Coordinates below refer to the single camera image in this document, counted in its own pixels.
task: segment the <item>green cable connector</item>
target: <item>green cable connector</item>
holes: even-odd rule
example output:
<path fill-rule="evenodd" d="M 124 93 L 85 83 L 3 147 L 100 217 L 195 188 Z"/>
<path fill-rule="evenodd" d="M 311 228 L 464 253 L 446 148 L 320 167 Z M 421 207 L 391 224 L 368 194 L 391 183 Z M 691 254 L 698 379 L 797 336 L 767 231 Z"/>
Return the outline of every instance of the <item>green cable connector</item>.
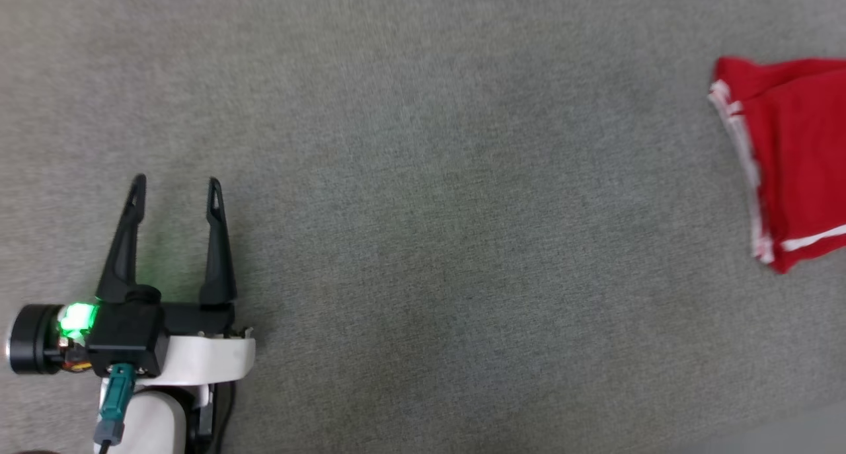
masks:
<path fill-rule="evenodd" d="M 115 363 L 108 377 L 106 396 L 100 406 L 100 420 L 94 429 L 94 442 L 100 446 L 118 445 L 124 438 L 124 418 L 135 390 L 135 367 L 130 363 Z"/>
<path fill-rule="evenodd" d="M 97 317 L 98 306 L 91 303 L 72 303 L 64 310 L 64 315 L 58 321 L 60 336 L 80 340 L 86 336 L 91 327 L 94 326 L 94 319 Z"/>

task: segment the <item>white stripe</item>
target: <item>white stripe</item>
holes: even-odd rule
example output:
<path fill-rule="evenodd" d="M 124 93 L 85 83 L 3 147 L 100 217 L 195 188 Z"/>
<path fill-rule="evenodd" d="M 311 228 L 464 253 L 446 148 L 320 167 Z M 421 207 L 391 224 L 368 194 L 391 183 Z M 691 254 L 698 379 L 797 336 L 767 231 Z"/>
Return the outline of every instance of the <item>white stripe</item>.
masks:
<path fill-rule="evenodd" d="M 834 229 L 822 232 L 820 234 L 809 235 L 809 237 L 800 237 L 797 239 L 787 239 L 782 241 L 782 249 L 785 251 L 795 251 L 805 246 L 810 246 L 816 241 L 821 240 L 824 237 L 832 237 L 833 235 L 844 235 L 846 234 L 846 225 L 837 226 Z"/>
<path fill-rule="evenodd" d="M 708 100 L 711 101 L 711 104 L 714 104 L 723 125 L 726 126 L 728 135 L 731 135 L 734 148 L 740 157 L 740 165 L 743 167 L 744 174 L 746 174 L 746 203 L 749 206 L 749 215 L 752 220 L 752 256 L 764 262 L 764 264 L 770 264 L 774 261 L 773 240 L 770 234 L 764 232 L 761 206 L 758 202 L 758 186 L 761 184 L 761 176 L 755 157 L 753 157 L 746 119 L 743 116 L 732 116 L 732 112 L 738 112 L 743 107 L 739 102 L 729 102 L 730 95 L 728 84 L 719 80 L 711 84 L 711 94 L 708 95 Z"/>

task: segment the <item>green led light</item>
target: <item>green led light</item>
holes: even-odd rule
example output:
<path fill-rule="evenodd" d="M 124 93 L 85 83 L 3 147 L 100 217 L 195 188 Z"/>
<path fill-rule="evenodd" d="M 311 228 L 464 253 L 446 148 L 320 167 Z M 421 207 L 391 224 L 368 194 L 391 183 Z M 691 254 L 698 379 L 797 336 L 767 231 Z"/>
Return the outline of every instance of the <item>green led light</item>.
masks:
<path fill-rule="evenodd" d="M 72 303 L 64 310 L 64 316 L 58 321 L 61 336 L 81 339 L 83 332 L 88 333 L 94 325 L 98 307 L 90 303 Z"/>

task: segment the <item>red shorts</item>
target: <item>red shorts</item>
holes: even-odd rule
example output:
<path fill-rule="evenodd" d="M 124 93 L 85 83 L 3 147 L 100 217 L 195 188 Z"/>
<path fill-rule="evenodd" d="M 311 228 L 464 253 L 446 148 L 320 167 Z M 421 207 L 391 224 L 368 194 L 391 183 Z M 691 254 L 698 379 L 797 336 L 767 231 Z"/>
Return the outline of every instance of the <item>red shorts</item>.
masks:
<path fill-rule="evenodd" d="M 722 57 L 709 98 L 749 182 L 752 255 L 784 274 L 846 246 L 846 60 Z"/>

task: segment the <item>carpet floor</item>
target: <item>carpet floor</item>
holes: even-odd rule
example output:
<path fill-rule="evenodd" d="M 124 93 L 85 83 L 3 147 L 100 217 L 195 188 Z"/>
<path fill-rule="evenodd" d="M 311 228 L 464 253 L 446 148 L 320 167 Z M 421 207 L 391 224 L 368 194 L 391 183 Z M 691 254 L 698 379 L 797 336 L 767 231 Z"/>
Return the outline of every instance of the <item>carpet floor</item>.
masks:
<path fill-rule="evenodd" d="M 667 452 L 846 400 L 846 252 L 750 256 L 714 60 L 846 54 L 846 0 L 0 0 L 0 328 L 196 297 L 223 184 L 258 340 L 224 452 Z M 93 375 L 0 370 L 0 451 Z"/>

